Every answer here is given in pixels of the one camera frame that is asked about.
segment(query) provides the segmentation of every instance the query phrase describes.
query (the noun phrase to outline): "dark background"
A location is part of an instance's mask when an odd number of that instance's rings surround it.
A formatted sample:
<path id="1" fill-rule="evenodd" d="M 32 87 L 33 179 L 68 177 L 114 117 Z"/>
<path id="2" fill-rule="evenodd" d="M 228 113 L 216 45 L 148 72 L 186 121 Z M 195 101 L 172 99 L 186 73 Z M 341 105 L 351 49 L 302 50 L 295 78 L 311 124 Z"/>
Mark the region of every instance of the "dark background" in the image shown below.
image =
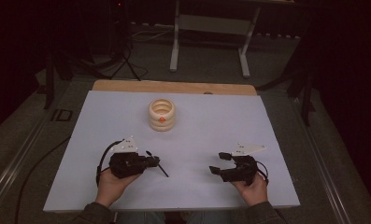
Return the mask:
<path id="1" fill-rule="evenodd" d="M 87 2 L 0 1 L 0 123 L 38 88 L 35 73 L 45 68 L 48 49 L 57 47 L 49 40 L 54 38 L 60 48 L 83 58 L 90 58 L 92 49 L 108 48 L 104 44 L 107 36 L 91 40 L 87 35 L 88 29 L 93 28 L 94 33 L 98 27 L 109 29 L 106 7 L 99 7 L 93 15 L 90 8 L 82 8 Z M 317 1 L 297 3 L 325 6 Z M 188 9 L 197 13 L 205 6 L 190 4 Z M 128 7 L 132 21 L 151 25 L 173 22 L 174 1 L 135 0 Z M 314 87 L 321 92 L 371 194 L 371 0 L 341 1 L 328 10 L 320 7 L 266 6 L 256 33 L 269 33 L 272 38 L 303 37 L 290 64 L 306 64 L 318 71 Z M 210 7 L 210 11 L 228 14 L 218 7 Z M 236 15 L 247 17 L 248 13 Z M 98 22 L 85 28 L 90 21 Z"/>

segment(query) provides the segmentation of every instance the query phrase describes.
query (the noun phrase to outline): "gray carpet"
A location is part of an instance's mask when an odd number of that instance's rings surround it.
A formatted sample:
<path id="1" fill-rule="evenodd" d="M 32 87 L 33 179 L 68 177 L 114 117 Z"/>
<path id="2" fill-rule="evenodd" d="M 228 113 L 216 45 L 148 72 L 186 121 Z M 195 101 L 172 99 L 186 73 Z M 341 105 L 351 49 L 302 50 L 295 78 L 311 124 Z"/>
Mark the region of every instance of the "gray carpet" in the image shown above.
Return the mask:
<path id="1" fill-rule="evenodd" d="M 256 36 L 247 53 L 251 78 L 241 76 L 236 48 L 219 47 L 206 43 L 184 41 L 179 48 L 178 71 L 169 72 L 171 42 L 161 36 L 148 42 L 135 42 L 130 62 L 148 69 L 147 80 L 235 83 L 255 86 L 278 77 L 289 60 L 298 40 L 271 39 Z M 111 74 L 115 67 L 105 71 Z M 136 67 L 141 75 L 144 69 Z M 124 66 L 115 79 L 134 78 Z M 31 168 L 50 149 L 72 133 L 87 92 L 95 78 L 80 71 L 71 82 L 57 81 L 57 97 L 51 111 L 44 111 L 44 97 L 33 94 L 7 121 L 0 126 L 0 174 L 29 133 L 37 133 L 31 151 L 0 202 L 0 223 L 14 223 L 16 203 L 21 184 Z M 316 149 L 323 158 L 323 167 L 332 177 L 351 223 L 371 223 L 371 199 L 354 169 L 346 148 L 329 119 L 317 91 L 313 91 L 310 113 L 311 127 L 306 128 L 299 117 L 299 103 L 288 98 L 288 83 L 259 92 L 271 119 L 278 143 L 293 179 L 301 206 L 280 209 L 288 223 L 340 223 L 330 203 L 329 192 L 321 178 L 321 162 L 316 160 Z M 72 110 L 69 121 L 50 120 L 54 109 Z M 42 121 L 40 132 L 33 127 Z M 66 143 L 54 150 L 32 172 L 22 194 L 19 223 L 63 223 L 75 214 L 51 214 L 42 211 L 50 186 L 60 165 Z M 244 211 L 234 213 L 235 223 L 244 223 Z"/>

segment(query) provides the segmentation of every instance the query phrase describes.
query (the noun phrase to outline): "wrist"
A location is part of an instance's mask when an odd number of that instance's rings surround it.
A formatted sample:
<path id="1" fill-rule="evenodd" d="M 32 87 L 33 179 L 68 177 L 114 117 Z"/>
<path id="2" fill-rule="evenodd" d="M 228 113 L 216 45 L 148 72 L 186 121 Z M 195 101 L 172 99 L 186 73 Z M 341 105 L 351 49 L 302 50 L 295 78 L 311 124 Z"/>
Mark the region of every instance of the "wrist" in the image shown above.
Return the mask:
<path id="1" fill-rule="evenodd" d="M 267 203 L 267 202 L 268 202 L 268 200 L 249 200 L 249 201 L 246 201 L 248 206 L 254 206 L 254 205 L 259 204 L 259 203 Z"/>
<path id="2" fill-rule="evenodd" d="M 104 200 L 103 198 L 98 197 L 98 196 L 95 198 L 94 202 L 95 203 L 99 203 L 99 204 L 103 205 L 106 208 L 109 208 L 112 205 L 111 202 L 109 202 L 107 200 Z"/>

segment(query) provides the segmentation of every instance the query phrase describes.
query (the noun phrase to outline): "stand leg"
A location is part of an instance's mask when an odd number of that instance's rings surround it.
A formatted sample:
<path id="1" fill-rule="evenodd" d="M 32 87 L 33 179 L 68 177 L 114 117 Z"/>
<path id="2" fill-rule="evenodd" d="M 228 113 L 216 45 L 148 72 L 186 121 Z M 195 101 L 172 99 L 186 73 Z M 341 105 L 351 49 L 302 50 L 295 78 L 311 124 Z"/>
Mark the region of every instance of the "stand leg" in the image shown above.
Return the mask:
<path id="1" fill-rule="evenodd" d="M 243 77 L 244 78 L 249 78 L 250 77 L 250 70 L 249 70 L 249 64 L 247 63 L 247 49 L 249 48 L 249 44 L 252 38 L 252 33 L 254 32 L 255 24 L 258 20 L 258 16 L 261 12 L 261 8 L 257 7 L 255 8 L 254 11 L 254 17 L 252 18 L 252 22 L 250 23 L 250 28 L 249 31 L 247 32 L 246 35 L 246 42 L 243 45 L 243 48 L 238 50 L 238 56 L 240 59 L 240 64 L 241 64 L 241 70 L 243 72 Z"/>
<path id="2" fill-rule="evenodd" d="M 178 64 L 178 52 L 179 52 L 179 43 L 178 43 L 178 33 L 179 33 L 179 0 L 176 2 L 176 18 L 174 19 L 174 44 L 173 51 L 171 53 L 171 62 L 170 62 L 170 72 L 177 71 Z"/>
<path id="3" fill-rule="evenodd" d="M 130 49 L 133 49 L 133 38 L 132 38 L 132 26 L 131 26 L 131 21 L 130 21 L 130 16 L 129 16 L 129 7 L 131 1 L 123 1 L 124 3 L 124 19 L 127 27 L 127 36 L 129 37 L 130 41 Z"/>

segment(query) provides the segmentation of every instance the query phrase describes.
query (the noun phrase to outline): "white tabletop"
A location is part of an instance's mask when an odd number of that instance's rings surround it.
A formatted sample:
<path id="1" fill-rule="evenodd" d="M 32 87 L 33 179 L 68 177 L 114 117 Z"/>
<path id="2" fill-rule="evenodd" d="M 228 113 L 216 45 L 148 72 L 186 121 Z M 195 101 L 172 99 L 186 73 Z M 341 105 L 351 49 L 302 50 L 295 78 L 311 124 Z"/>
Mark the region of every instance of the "white tabletop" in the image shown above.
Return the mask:
<path id="1" fill-rule="evenodd" d="M 176 125 L 155 132 L 148 124 L 148 105 L 159 98 L 177 108 Z M 220 160 L 237 143 L 267 146 L 252 156 L 269 172 L 269 201 L 276 207 L 299 205 L 278 141 L 259 96 L 90 91 L 54 179 L 44 211 L 80 211 L 94 200 L 96 167 L 111 143 L 133 135 L 138 153 L 160 157 L 130 185 L 113 210 L 230 209 L 245 206 L 230 183 L 208 166 L 235 167 Z M 107 154 L 104 167 L 107 167 Z"/>

